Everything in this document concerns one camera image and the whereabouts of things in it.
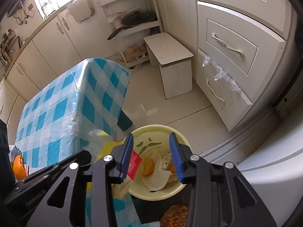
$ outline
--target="stool top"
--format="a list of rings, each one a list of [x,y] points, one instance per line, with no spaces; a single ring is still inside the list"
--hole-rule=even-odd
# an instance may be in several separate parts
[[[179,63],[194,55],[166,32],[143,38],[160,65]]]

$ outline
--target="yellow trash bin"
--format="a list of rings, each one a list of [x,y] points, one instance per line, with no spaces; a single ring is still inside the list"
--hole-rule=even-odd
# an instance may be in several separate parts
[[[150,157],[155,151],[159,152],[162,157],[170,151],[169,134],[174,132],[179,143],[190,147],[186,138],[177,130],[164,125],[147,125],[138,128],[132,132],[134,136],[134,151],[142,158]],[[167,199],[180,192],[185,184],[178,180],[167,183],[164,188],[158,191],[151,191],[142,181],[141,173],[144,169],[144,163],[141,162],[129,193],[139,199],[148,201],[159,201]]]

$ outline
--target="blue table leg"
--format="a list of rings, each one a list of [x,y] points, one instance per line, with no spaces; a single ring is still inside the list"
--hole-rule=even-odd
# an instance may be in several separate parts
[[[132,126],[131,119],[122,110],[117,125],[122,131],[125,131]]]

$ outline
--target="pan lid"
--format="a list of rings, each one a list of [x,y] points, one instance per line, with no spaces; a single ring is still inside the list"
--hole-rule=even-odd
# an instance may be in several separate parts
[[[149,10],[135,11],[122,19],[124,26],[138,26],[153,21],[157,17],[156,12]]]

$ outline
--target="metal screw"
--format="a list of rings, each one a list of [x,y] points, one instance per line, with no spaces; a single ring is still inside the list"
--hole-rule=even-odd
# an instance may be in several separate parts
[[[113,159],[113,156],[111,156],[110,154],[109,155],[105,155],[103,160],[104,161],[111,161]]]
[[[234,168],[234,164],[231,163],[231,162],[226,162],[225,167],[228,168],[228,169],[231,169],[231,168]]]
[[[192,154],[192,155],[190,156],[190,159],[193,160],[193,161],[197,161],[197,160],[200,159],[200,157],[199,157],[199,155]]]
[[[69,168],[70,168],[70,169],[72,169],[72,170],[75,170],[75,169],[77,169],[77,168],[78,168],[78,166],[79,166],[79,164],[78,164],[78,163],[73,162],[73,163],[71,163],[71,164],[69,165]]]

